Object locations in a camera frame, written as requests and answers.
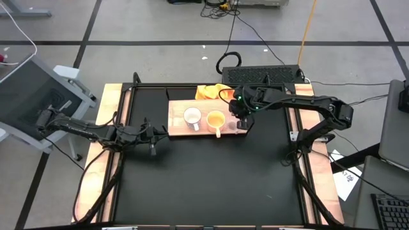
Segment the grey office chair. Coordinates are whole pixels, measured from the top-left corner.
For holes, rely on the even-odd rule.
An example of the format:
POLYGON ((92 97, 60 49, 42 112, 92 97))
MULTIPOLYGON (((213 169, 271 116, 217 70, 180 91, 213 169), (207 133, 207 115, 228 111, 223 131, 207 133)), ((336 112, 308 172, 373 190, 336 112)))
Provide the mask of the grey office chair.
POLYGON ((63 138, 64 131, 41 134, 36 121, 42 110, 52 108, 81 119, 96 106, 96 97, 75 77, 61 75, 36 56, 16 66, 0 69, 0 129, 44 152, 63 138))

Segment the black box device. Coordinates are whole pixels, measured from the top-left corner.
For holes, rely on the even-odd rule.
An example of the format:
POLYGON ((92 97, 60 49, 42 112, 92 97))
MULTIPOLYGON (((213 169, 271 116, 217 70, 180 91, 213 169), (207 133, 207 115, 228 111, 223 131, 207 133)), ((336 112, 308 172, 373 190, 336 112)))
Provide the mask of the black box device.
POLYGON ((398 109, 409 113, 409 80, 404 81, 404 90, 399 93, 398 109))

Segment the yellow orange cloth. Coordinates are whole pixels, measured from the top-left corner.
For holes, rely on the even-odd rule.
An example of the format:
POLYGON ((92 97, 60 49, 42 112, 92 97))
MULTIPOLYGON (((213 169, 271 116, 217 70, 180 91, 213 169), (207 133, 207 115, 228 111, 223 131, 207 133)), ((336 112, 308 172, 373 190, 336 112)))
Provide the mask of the yellow orange cloth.
POLYGON ((198 85, 196 89, 196 100, 214 100, 220 96, 225 99, 233 99, 235 90, 224 84, 198 85))

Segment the black perforated computer case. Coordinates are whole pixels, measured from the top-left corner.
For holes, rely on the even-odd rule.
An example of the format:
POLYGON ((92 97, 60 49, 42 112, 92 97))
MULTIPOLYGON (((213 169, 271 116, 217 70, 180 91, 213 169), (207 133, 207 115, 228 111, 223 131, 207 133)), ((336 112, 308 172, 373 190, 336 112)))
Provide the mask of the black perforated computer case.
POLYGON ((222 69, 222 82, 226 84, 265 83, 265 77, 273 84, 304 83, 298 65, 234 66, 222 69))

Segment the peach ceramic mug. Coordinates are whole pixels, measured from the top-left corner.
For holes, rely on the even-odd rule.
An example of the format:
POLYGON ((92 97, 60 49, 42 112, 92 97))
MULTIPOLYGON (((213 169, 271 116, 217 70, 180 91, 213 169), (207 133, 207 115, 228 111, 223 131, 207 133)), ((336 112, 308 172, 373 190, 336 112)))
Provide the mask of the peach ceramic mug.
POLYGON ((211 111, 206 117, 207 129, 209 132, 221 138, 221 131, 226 123, 226 117, 221 111, 211 111))

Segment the black keyboard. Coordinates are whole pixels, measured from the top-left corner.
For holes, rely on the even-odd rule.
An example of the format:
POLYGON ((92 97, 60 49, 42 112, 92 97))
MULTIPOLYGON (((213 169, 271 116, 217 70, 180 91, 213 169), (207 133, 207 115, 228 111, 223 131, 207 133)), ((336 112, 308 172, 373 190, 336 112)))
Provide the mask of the black keyboard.
POLYGON ((378 226, 381 230, 409 230, 409 195, 371 194, 378 226))

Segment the grey desk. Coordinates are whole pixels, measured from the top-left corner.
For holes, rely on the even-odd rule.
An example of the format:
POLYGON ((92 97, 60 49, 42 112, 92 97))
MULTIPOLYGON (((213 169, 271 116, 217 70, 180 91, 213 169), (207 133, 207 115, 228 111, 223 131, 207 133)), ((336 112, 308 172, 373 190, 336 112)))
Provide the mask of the grey desk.
MULTIPOLYGON (((392 195, 409 196, 409 172, 377 158, 366 157, 361 177, 392 195)), ((381 193, 366 182, 361 183, 354 227, 378 229, 370 195, 381 193)))
POLYGON ((399 94, 404 89, 403 81, 390 82, 379 155, 384 160, 409 170, 409 112, 398 109, 399 94))

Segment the clear plastic footed mug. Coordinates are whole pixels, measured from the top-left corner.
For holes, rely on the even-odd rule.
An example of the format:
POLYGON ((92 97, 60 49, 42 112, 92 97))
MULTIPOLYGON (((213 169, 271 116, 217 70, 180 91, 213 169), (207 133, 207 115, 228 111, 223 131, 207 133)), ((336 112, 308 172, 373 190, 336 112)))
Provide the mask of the clear plastic footed mug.
POLYGON ((239 134, 240 130, 237 128, 237 119, 231 119, 226 122, 223 133, 224 134, 239 134))

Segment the grey metal desk foot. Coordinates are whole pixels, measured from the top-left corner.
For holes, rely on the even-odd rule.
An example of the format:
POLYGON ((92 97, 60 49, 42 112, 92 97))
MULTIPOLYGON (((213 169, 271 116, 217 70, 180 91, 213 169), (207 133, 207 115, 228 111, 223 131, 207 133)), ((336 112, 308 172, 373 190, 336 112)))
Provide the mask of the grey metal desk foot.
POLYGON ((49 10, 27 10, 15 2, 15 0, 0 0, 0 17, 51 17, 49 10))

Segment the wooden shelf with black legs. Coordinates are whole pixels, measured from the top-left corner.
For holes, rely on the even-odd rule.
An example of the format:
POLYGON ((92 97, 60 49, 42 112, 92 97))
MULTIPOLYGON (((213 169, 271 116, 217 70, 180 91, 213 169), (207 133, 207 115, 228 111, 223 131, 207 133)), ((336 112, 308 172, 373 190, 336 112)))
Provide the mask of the wooden shelf with black legs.
MULTIPOLYGON (((193 135, 215 135, 208 131, 206 117, 211 111, 221 111, 226 117, 226 122, 231 119, 237 119, 229 112, 228 103, 223 102, 220 99, 214 100, 170 100, 168 103, 168 125, 167 131, 170 136, 193 136, 193 135), (195 132, 191 130, 185 123, 183 118, 184 111, 189 107, 197 107, 202 114, 200 129, 195 132)), ((230 135, 223 133, 224 128, 221 131, 222 135, 230 135)), ((246 130, 239 129, 238 135, 244 135, 246 130)))

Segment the wooden table side board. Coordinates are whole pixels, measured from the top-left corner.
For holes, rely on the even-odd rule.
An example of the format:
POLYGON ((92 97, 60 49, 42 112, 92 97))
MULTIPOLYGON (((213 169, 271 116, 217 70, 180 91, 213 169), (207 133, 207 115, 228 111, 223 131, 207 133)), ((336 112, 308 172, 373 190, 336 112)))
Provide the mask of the wooden table side board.
MULTIPOLYGON (((100 99, 96 124, 102 125, 112 118, 118 107, 124 105, 128 110, 130 90, 124 89, 122 83, 106 84, 100 99)), ((98 142, 89 146, 86 167, 81 179, 81 186, 73 206, 73 220, 84 218, 96 200, 114 176, 120 159, 119 153, 103 150, 98 142)))
MULTIPOLYGON (((313 96, 313 87, 311 84, 295 84, 295 94, 313 96)), ((310 129, 320 122, 320 116, 315 111, 294 110, 288 109, 293 131, 299 131, 303 128, 310 129)), ((325 154, 327 156, 327 146, 323 142, 315 142, 313 150, 325 154)), ((337 195, 337 190, 332 174, 330 160, 324 155, 313 151, 307 156, 299 159, 299 166, 309 182, 313 182, 316 195, 320 198, 326 209, 331 212, 333 217, 340 223, 344 223, 341 205, 337 195)), ((311 201, 308 193, 303 189, 303 197, 305 201, 305 211, 307 213, 307 223, 311 224, 327 224, 323 216, 316 212, 316 208, 311 201)))

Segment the grey white patterned mug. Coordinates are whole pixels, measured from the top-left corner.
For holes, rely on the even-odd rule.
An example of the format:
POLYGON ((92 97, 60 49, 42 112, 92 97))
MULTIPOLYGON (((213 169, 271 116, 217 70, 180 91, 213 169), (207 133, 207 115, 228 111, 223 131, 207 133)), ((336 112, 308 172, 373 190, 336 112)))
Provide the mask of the grey white patterned mug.
POLYGON ((197 132, 200 129, 202 114, 197 107, 189 107, 183 113, 183 118, 186 125, 193 131, 197 132))

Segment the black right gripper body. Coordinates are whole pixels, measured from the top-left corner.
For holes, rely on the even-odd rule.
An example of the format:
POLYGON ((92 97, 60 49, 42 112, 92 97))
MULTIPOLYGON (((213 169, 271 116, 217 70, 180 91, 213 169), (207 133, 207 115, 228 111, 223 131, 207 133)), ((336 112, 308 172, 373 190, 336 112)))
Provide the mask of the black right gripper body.
POLYGON ((267 105, 261 101, 262 92, 250 86, 238 86, 229 102, 229 112, 238 119, 245 119, 248 115, 258 112, 267 105))

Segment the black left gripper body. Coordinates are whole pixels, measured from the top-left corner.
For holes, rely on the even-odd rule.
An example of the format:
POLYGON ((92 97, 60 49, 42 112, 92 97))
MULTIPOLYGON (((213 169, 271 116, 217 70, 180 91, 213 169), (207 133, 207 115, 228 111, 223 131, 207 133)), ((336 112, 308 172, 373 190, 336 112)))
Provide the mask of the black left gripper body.
POLYGON ((136 153, 139 156, 155 156, 155 129, 148 118, 144 119, 144 123, 141 125, 140 131, 135 134, 135 139, 126 144, 123 148, 123 153, 136 153), (139 144, 147 144, 147 153, 137 153, 135 148, 139 144))

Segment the white paper sheet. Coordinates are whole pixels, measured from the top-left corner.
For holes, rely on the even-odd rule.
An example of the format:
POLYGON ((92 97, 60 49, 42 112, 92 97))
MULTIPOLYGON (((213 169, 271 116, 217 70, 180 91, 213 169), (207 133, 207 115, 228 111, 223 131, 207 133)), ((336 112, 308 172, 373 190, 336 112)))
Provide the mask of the white paper sheet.
POLYGON ((352 167, 348 171, 341 171, 333 174, 337 194, 343 201, 347 200, 353 188, 359 181, 359 178, 355 174, 361 176, 362 171, 357 167, 352 167))

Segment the grey box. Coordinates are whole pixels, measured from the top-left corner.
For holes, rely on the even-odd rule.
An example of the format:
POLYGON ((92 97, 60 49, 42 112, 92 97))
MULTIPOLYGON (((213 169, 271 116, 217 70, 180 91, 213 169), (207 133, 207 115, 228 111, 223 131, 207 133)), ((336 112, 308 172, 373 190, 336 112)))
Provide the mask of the grey box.
POLYGON ((268 6, 281 7, 286 6, 289 0, 236 0, 240 6, 268 6))

